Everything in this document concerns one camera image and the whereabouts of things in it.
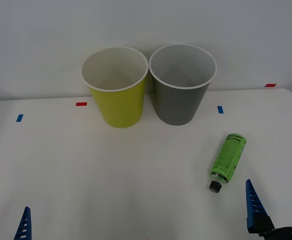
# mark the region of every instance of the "gray paper cup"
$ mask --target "gray paper cup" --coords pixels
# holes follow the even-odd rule
[[[170,125],[189,123],[217,73],[214,57],[190,44],[168,45],[150,57],[153,104],[158,117]]]

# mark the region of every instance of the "black bottle cap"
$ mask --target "black bottle cap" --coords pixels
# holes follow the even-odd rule
[[[211,181],[209,189],[214,193],[219,193],[222,188],[222,185],[216,181]]]

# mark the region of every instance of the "plastic bottle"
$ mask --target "plastic bottle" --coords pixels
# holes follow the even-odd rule
[[[245,145],[246,139],[239,134],[232,133],[226,137],[210,171],[209,189],[211,191],[219,193],[222,184],[226,184],[232,179]]]

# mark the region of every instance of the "bottle label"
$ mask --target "bottle label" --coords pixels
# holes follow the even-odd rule
[[[229,134],[217,156],[211,172],[224,176],[228,182],[232,179],[240,160],[246,139],[238,134]]]

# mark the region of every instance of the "white table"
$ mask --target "white table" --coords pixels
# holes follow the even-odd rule
[[[229,133],[247,144],[216,194],[209,171]],[[207,92],[183,126],[162,122],[146,96],[126,129],[91,97],[0,101],[0,240],[13,240],[25,206],[33,240],[260,239],[247,231],[247,179],[275,227],[292,226],[288,90]]]

